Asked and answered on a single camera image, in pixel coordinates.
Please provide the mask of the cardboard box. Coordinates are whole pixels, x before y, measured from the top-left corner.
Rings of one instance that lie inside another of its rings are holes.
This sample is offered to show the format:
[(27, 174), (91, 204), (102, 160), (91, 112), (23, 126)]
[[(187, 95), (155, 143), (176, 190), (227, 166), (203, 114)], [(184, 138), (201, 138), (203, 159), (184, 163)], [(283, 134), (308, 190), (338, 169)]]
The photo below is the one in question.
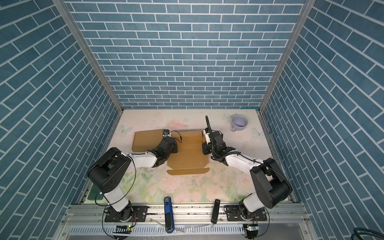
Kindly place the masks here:
[(163, 139), (164, 130), (135, 132), (132, 151), (142, 153), (155, 149)]

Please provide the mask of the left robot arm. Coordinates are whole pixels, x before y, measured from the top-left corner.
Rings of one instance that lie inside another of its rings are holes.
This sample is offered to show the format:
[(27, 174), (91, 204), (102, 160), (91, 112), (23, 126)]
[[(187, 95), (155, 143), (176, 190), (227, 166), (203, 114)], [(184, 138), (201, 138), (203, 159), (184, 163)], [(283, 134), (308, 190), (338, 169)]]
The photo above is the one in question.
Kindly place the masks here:
[(178, 152), (177, 141), (169, 136), (164, 137), (155, 149), (144, 153), (125, 154), (113, 147), (89, 167), (88, 178), (108, 201), (106, 210), (114, 214), (118, 222), (133, 219), (132, 204), (128, 198), (130, 190), (123, 191), (120, 186), (130, 164), (134, 167), (134, 178), (137, 168), (156, 168), (164, 164), (171, 154)]

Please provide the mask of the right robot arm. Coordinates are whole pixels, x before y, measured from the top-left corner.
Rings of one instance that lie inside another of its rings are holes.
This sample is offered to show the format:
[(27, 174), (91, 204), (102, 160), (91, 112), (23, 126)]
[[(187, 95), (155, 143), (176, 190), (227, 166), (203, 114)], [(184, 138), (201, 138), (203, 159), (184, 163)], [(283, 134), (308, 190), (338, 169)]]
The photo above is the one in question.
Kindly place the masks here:
[(254, 191), (239, 202), (239, 210), (244, 219), (253, 218), (259, 209), (272, 209), (291, 194), (292, 187), (274, 159), (262, 161), (243, 155), (226, 145), (220, 131), (206, 128), (203, 137), (204, 155), (211, 154), (214, 161), (251, 176)]

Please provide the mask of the lavender ceramic cup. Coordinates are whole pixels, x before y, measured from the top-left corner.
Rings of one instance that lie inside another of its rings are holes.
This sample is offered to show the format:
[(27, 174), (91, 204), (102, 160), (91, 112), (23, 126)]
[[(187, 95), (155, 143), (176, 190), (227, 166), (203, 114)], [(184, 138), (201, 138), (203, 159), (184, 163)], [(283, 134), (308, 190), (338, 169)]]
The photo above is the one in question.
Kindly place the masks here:
[(242, 115), (234, 115), (231, 119), (231, 124), (233, 132), (243, 131), (248, 125), (248, 120)]

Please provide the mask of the blue black handheld tool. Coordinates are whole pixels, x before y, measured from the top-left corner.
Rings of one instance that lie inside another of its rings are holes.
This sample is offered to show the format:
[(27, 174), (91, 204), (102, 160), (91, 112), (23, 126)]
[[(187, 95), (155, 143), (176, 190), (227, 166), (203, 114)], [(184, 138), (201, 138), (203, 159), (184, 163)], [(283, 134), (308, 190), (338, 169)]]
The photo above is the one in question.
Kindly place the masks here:
[(165, 197), (164, 199), (164, 210), (165, 210), (165, 226), (166, 232), (172, 233), (175, 230), (173, 207), (171, 197)]

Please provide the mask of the dark green flat object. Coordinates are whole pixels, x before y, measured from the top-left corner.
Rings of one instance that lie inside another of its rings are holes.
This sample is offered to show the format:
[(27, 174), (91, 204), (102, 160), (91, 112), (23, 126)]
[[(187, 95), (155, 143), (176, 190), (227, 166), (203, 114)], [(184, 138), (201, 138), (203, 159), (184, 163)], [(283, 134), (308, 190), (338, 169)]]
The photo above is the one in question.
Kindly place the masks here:
[(87, 196), (87, 200), (94, 201), (100, 194), (100, 190), (95, 185), (92, 185), (90, 188), (89, 194)]

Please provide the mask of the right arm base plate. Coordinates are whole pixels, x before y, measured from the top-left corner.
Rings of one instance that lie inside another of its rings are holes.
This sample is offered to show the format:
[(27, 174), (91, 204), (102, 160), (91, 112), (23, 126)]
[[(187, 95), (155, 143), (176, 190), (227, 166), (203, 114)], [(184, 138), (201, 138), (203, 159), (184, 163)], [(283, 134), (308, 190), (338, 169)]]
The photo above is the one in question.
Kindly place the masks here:
[(223, 210), (228, 222), (239, 221), (266, 221), (267, 215), (264, 208), (249, 212), (243, 205), (224, 205)]

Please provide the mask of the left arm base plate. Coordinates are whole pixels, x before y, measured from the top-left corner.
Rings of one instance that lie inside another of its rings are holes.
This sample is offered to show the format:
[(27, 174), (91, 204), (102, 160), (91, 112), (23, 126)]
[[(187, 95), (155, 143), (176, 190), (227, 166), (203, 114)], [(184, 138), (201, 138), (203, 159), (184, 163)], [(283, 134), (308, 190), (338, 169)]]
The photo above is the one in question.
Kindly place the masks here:
[(107, 223), (145, 222), (148, 209), (148, 206), (127, 206), (121, 212), (117, 212), (113, 207), (107, 207), (104, 211), (104, 221)]

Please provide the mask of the aluminium front rail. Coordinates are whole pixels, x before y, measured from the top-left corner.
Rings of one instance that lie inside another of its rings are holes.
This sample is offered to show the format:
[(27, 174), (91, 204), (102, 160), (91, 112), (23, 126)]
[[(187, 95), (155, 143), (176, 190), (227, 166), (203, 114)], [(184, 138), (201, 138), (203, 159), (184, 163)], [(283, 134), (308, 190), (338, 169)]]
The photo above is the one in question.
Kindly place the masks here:
[[(202, 203), (173, 203), (173, 216), (175, 224), (210, 224), (214, 204)], [(244, 218), (240, 215), (238, 206), (234, 203), (221, 203), (218, 223), (309, 223), (309, 216), (303, 204), (282, 202), (273, 209), (259, 210), (254, 217)], [(133, 209), (138, 218), (138, 224), (163, 223), (165, 220), (165, 207), (160, 204), (134, 204)], [(63, 223), (74, 225), (96, 225), (102, 222), (104, 208), (97, 205), (71, 205)]]

